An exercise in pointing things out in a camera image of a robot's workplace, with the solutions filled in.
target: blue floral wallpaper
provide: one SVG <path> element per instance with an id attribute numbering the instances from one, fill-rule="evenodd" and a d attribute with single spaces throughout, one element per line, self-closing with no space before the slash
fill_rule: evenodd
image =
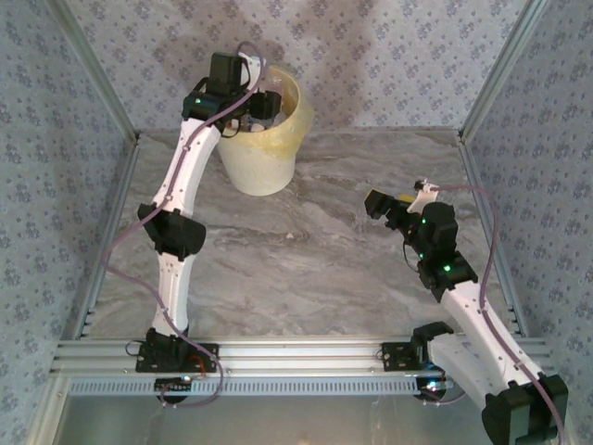
<path id="1" fill-rule="evenodd" d="M 136 128 L 176 129 L 214 51 L 251 40 L 320 126 L 459 128 L 525 0 L 69 0 Z"/>
<path id="2" fill-rule="evenodd" d="M 593 3 L 552 0 L 471 142 L 531 334 L 593 443 Z"/>
<path id="3" fill-rule="evenodd" d="M 43 0 L 0 2 L 0 443 L 24 442 L 125 154 Z"/>

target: translucent container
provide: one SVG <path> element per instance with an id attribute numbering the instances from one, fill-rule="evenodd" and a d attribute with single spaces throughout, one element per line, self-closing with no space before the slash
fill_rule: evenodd
<path id="1" fill-rule="evenodd" d="M 297 81 L 287 71 L 270 67 L 262 89 L 280 93 L 285 121 L 261 132 L 240 132 L 218 143 L 231 183 L 255 197 L 271 195 L 290 183 L 297 151 L 315 116 Z"/>

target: gray marble tabletop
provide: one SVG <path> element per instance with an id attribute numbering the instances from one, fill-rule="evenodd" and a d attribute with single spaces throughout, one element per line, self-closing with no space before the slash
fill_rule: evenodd
<path id="1" fill-rule="evenodd" d="M 160 186 L 175 142 L 141 137 L 119 233 Z M 190 283 L 191 335 L 407 336 L 433 321 L 456 326 L 406 265 L 401 235 L 371 220 L 363 205 L 372 187 L 396 195 L 413 194 L 418 178 L 466 182 L 453 131 L 313 133 L 296 165 L 284 190 L 250 197 L 233 188 L 214 151 L 196 195 L 194 219 L 208 235 Z M 481 275 L 487 244 L 472 195 L 441 198 L 455 205 L 459 249 Z M 158 286 L 157 254 L 144 231 L 116 249 L 111 263 Z M 508 323 L 495 273 L 488 297 Z M 155 309 L 142 288 L 108 274 L 90 335 L 143 337 Z"/>

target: wall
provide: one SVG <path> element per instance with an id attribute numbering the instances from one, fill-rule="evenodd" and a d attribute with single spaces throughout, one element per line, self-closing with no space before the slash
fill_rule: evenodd
<path id="1" fill-rule="evenodd" d="M 525 0 L 69 0 L 135 126 L 175 129 L 214 51 L 258 44 L 323 126 L 459 128 Z"/>
<path id="2" fill-rule="evenodd" d="M 550 3 L 471 146 L 531 334 L 551 345 L 593 443 L 593 4 Z"/>
<path id="3" fill-rule="evenodd" d="M 126 149 L 45 3 L 0 16 L 0 443 L 20 444 Z"/>

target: patterned wallpaper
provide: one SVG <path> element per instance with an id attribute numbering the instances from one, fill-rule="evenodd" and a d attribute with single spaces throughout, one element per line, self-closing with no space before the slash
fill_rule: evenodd
<path id="1" fill-rule="evenodd" d="M 593 443 L 593 3 L 551 0 L 472 141 L 531 334 Z"/>
<path id="2" fill-rule="evenodd" d="M 461 127 L 525 0 L 69 0 L 134 125 L 175 129 L 214 51 L 257 43 L 323 126 Z"/>
<path id="3" fill-rule="evenodd" d="M 123 138 L 42 0 L 0 2 L 0 443 L 23 443 Z"/>

